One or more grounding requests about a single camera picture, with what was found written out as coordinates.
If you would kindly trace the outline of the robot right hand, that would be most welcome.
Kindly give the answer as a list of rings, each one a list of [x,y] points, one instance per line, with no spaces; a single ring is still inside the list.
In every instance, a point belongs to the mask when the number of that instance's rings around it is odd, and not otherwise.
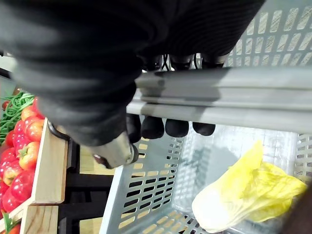
[[[17,64],[12,77],[39,98],[40,111],[96,161],[133,161],[140,138],[187,135],[187,121],[128,114],[143,70],[168,54],[187,70],[195,53],[221,67],[261,0],[3,0],[0,47]]]

